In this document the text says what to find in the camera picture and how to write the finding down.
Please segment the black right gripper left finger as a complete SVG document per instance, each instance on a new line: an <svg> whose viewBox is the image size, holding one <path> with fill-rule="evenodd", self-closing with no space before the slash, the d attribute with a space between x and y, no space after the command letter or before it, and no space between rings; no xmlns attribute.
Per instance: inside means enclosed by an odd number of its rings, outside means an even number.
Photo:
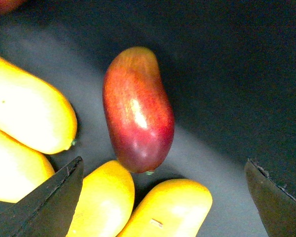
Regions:
<svg viewBox="0 0 296 237"><path fill-rule="evenodd" d="M0 237L64 237L79 200L84 163L76 157L0 213Z"/></svg>

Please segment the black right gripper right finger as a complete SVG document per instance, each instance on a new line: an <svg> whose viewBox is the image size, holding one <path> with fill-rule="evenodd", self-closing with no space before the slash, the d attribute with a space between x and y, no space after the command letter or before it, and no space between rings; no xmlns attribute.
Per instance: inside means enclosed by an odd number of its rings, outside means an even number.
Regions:
<svg viewBox="0 0 296 237"><path fill-rule="evenodd" d="M248 160L245 176L251 198L269 237L296 237L296 199L277 186L268 173Z"/></svg>

